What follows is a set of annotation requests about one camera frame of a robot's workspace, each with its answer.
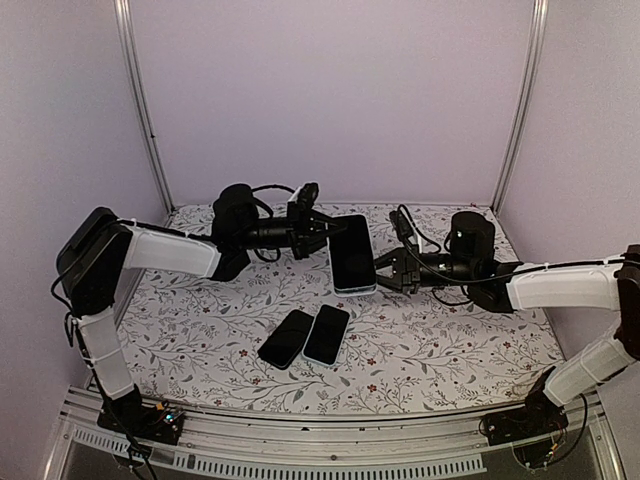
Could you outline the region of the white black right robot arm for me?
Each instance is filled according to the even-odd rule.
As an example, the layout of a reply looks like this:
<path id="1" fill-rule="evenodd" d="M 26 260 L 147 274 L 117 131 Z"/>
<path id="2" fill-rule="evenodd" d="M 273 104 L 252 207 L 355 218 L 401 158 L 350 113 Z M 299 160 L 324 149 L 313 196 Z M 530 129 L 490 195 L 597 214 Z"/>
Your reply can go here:
<path id="1" fill-rule="evenodd" d="M 639 359 L 639 247 L 600 260 L 561 263 L 504 262 L 495 257 L 495 226 L 474 211 L 451 218 L 444 243 L 424 252 L 427 236 L 405 206 L 390 213 L 400 247 L 379 257 L 388 267 L 381 286 L 400 293 L 426 287 L 458 286 L 469 303 L 492 313 L 513 314 L 542 309 L 552 316 L 555 334 L 567 359 L 545 371 L 518 412 L 517 427 L 537 436 L 552 424 L 563 407 L 586 391 L 614 378 Z M 568 320 L 598 332 L 570 333 L 559 326 Z"/>

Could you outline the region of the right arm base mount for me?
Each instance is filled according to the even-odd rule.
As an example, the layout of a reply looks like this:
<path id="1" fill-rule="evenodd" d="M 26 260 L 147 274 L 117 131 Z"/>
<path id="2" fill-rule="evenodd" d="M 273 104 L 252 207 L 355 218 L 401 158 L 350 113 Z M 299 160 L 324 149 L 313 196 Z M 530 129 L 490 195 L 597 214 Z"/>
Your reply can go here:
<path id="1" fill-rule="evenodd" d="M 490 446 L 550 434 L 569 425 L 564 407 L 555 405 L 544 394 L 545 383 L 554 370 L 554 367 L 548 369 L 533 384 L 522 407 L 481 418 L 479 432 L 488 439 Z"/>

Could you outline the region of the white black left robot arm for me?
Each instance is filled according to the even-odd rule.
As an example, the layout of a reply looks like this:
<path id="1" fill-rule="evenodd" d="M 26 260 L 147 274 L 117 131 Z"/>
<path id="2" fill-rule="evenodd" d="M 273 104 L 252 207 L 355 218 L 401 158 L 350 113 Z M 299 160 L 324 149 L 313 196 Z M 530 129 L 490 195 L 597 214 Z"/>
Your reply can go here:
<path id="1" fill-rule="evenodd" d="M 116 333 L 115 293 L 123 270 L 156 269 L 228 282 L 249 265 L 253 250 L 288 248 L 300 260 L 346 229 L 345 221 L 315 210 L 315 183 L 292 191 L 283 217 L 255 193 L 247 184 L 225 188 L 212 204 L 207 235 L 126 220 L 98 207 L 58 254 L 52 286 L 63 289 L 58 299 L 68 308 L 72 333 L 111 419 L 126 433 L 141 433 L 149 415 Z"/>

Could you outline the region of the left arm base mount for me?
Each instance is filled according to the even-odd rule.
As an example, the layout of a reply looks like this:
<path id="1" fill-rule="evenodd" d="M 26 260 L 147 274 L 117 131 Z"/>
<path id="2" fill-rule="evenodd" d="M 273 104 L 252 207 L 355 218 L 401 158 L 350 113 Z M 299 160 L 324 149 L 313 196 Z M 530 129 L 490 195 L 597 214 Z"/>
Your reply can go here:
<path id="1" fill-rule="evenodd" d="M 106 397 L 97 425 L 132 437 L 176 446 L 184 425 L 184 410 L 167 401 L 145 405 L 137 386 L 123 397 Z"/>

